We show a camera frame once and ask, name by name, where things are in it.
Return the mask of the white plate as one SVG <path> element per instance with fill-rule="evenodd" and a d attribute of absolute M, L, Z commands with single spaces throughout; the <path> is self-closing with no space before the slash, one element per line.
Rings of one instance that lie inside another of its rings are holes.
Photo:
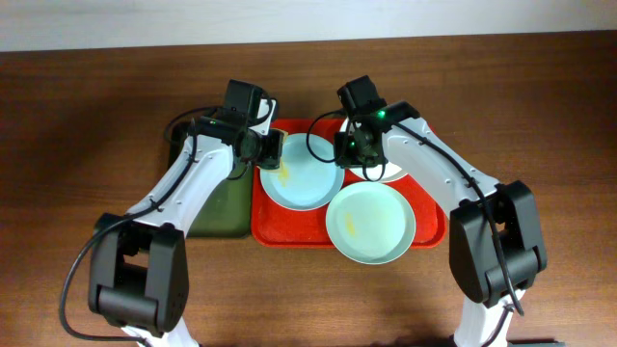
<path fill-rule="evenodd" d="M 385 166 L 379 164 L 376 167 L 367 168 L 367 176 L 364 176 L 362 167 L 351 168 L 350 172 L 362 180 L 369 179 L 371 181 L 379 181 L 382 183 L 393 182 L 395 180 L 403 178 L 406 175 L 406 173 L 403 172 L 400 167 L 392 164 L 391 162 L 388 162 Z"/>

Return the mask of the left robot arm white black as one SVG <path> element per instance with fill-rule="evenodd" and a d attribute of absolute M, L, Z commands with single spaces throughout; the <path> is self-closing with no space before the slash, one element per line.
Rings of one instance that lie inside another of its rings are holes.
<path fill-rule="evenodd" d="M 185 239 L 236 162 L 275 169 L 286 134 L 206 120 L 190 130 L 155 187 L 122 215 L 95 224 L 89 309 L 141 346 L 194 346 L 183 319 L 189 276 Z"/>

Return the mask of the light blue plate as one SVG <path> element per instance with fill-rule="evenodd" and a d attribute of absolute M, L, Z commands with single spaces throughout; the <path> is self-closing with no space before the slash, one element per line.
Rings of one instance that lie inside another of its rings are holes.
<path fill-rule="evenodd" d="M 317 160 L 306 144 L 307 134 L 289 135 L 283 145 L 283 171 L 261 170 L 266 195 L 277 205 L 309 211 L 329 203 L 341 189 L 345 171 L 334 163 Z"/>

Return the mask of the yellow green sponge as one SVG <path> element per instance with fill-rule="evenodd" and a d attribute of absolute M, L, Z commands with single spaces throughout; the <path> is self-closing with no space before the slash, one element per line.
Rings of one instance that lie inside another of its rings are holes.
<path fill-rule="evenodd" d="M 262 170 L 276 172 L 285 169 L 282 155 L 286 137 L 287 133 L 285 131 L 271 129 L 262 139 L 261 153 L 258 160 L 258 166 Z"/>

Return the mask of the mint green plate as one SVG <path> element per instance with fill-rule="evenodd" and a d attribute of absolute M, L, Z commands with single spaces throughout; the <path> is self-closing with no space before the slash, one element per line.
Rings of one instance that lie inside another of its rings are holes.
<path fill-rule="evenodd" d="M 335 248 L 366 265 L 382 265 L 403 255 L 416 238 L 416 215 L 388 185 L 358 182 L 329 203 L 326 230 Z"/>

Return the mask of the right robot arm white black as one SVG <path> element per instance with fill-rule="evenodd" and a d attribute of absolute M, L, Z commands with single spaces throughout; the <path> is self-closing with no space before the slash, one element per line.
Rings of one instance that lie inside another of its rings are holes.
<path fill-rule="evenodd" d="M 453 346 L 506 346 L 521 298 L 548 265 L 537 205 L 521 181 L 503 184 L 448 147 L 405 101 L 350 103 L 335 135 L 340 167 L 392 163 L 447 214 L 449 268 L 465 295 Z"/>

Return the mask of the dark green tray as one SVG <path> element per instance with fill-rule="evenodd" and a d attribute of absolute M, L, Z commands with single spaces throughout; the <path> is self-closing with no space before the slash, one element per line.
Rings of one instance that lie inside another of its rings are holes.
<path fill-rule="evenodd" d="M 194 238 L 249 233 L 253 175 L 232 146 L 193 130 L 170 171 L 180 181 L 166 201 L 166 222 Z"/>

